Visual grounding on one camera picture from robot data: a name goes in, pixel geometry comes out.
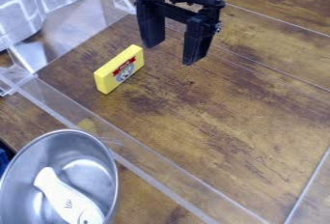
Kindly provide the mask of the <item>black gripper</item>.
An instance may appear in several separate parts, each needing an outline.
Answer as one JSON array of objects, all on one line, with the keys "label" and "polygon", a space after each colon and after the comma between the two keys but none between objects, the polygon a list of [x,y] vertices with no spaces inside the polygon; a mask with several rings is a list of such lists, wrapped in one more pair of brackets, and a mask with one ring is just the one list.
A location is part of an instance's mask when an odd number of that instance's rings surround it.
[{"label": "black gripper", "polygon": [[202,59],[213,37],[222,30],[223,0],[135,0],[141,38],[153,48],[166,39],[166,17],[187,23],[183,64],[190,66]]}]

